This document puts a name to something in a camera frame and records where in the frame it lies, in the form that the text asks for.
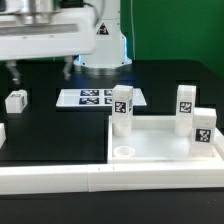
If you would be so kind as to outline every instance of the white tray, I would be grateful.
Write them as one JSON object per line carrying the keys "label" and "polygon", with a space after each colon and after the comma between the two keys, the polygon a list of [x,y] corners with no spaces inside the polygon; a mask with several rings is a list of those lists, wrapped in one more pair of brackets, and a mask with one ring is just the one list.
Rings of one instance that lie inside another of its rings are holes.
{"label": "white tray", "polygon": [[[98,96],[81,96],[81,91],[86,89],[62,89],[57,100],[56,107],[111,107],[112,95],[105,95],[104,91],[111,91],[111,89],[88,89],[88,91],[98,91]],[[80,104],[81,99],[97,99],[98,103]],[[133,89],[133,105],[147,106],[144,95],[141,89]]]}
{"label": "white tray", "polygon": [[[132,134],[127,138],[112,133],[112,118],[109,118],[108,163],[148,163],[179,161],[222,161],[224,149],[213,147],[212,157],[192,157],[189,154],[191,138],[178,137],[174,133],[175,116],[134,116]],[[216,129],[217,136],[222,136]],[[135,149],[133,157],[115,157],[114,149],[128,146]]]}

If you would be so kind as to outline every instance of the black table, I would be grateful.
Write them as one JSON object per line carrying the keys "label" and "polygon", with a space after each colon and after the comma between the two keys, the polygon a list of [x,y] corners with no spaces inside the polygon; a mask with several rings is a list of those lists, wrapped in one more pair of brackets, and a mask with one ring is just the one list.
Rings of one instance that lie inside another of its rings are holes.
{"label": "black table", "polygon": [[[224,80],[195,61],[137,61],[111,77],[73,73],[63,80],[63,63],[20,62],[23,84],[15,86],[0,66],[0,122],[7,141],[0,166],[106,163],[108,108],[57,110],[61,89],[141,88],[148,106],[136,115],[174,115],[179,84],[197,86],[196,106],[216,108],[224,131]],[[12,90],[25,89],[29,105],[20,115],[5,113]],[[224,190],[185,189],[0,196],[1,223],[223,223]]]}

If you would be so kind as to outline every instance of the white cube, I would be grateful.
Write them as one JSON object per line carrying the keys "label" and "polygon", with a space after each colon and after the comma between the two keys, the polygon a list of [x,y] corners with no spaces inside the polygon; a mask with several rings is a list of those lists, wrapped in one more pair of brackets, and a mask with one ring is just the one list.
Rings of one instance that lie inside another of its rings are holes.
{"label": "white cube", "polygon": [[215,109],[194,109],[192,144],[190,148],[192,156],[212,156],[216,120]]}
{"label": "white cube", "polygon": [[177,91],[175,134],[188,137],[192,132],[196,86],[179,85]]}
{"label": "white cube", "polygon": [[130,121],[133,116],[133,87],[117,85],[112,95],[113,123]]}
{"label": "white cube", "polygon": [[195,108],[194,109],[194,128],[210,128],[213,129],[216,127],[216,110],[208,108]]}
{"label": "white cube", "polygon": [[5,142],[5,139],[6,139],[6,136],[5,136],[5,126],[4,126],[4,124],[0,123],[0,149],[1,149],[2,145]]}
{"label": "white cube", "polygon": [[131,134],[133,117],[133,87],[117,85],[112,95],[112,122],[116,136],[127,137]]}
{"label": "white cube", "polygon": [[193,115],[196,86],[179,85],[177,91],[176,115]]}
{"label": "white cube", "polygon": [[22,113],[27,103],[25,90],[13,91],[5,100],[6,111],[7,113]]}

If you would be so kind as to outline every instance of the white block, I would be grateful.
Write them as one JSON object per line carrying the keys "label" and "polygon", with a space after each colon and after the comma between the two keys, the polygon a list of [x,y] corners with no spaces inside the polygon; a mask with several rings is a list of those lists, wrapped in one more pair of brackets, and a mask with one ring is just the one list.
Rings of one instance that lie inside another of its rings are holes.
{"label": "white block", "polygon": [[115,86],[112,101],[113,133],[119,137],[128,137],[132,128],[133,87]]}
{"label": "white block", "polygon": [[4,126],[4,124],[0,124],[0,149],[5,142],[5,139],[6,139],[5,126]]}
{"label": "white block", "polygon": [[190,147],[191,156],[212,157],[216,120],[215,109],[194,109],[192,144]]}
{"label": "white block", "polygon": [[208,108],[195,108],[194,109],[194,128],[209,128],[213,129],[216,127],[216,110]]}
{"label": "white block", "polygon": [[176,115],[193,115],[196,99],[196,86],[179,85],[177,91]]}
{"label": "white block", "polygon": [[6,111],[7,113],[22,113],[27,103],[25,90],[13,91],[5,100]]}
{"label": "white block", "polygon": [[192,131],[196,86],[179,85],[177,91],[175,134],[188,137]]}
{"label": "white block", "polygon": [[0,195],[87,191],[87,165],[0,168]]}
{"label": "white block", "polygon": [[113,134],[117,137],[128,137],[131,135],[131,130],[131,121],[113,124]]}

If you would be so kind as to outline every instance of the green wall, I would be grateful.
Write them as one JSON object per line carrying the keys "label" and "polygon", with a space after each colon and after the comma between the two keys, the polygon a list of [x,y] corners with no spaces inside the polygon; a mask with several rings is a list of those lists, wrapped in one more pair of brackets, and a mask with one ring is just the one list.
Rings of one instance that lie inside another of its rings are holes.
{"label": "green wall", "polygon": [[[224,0],[133,1],[137,60],[198,60],[224,77]],[[121,5],[132,58],[130,0]]]}

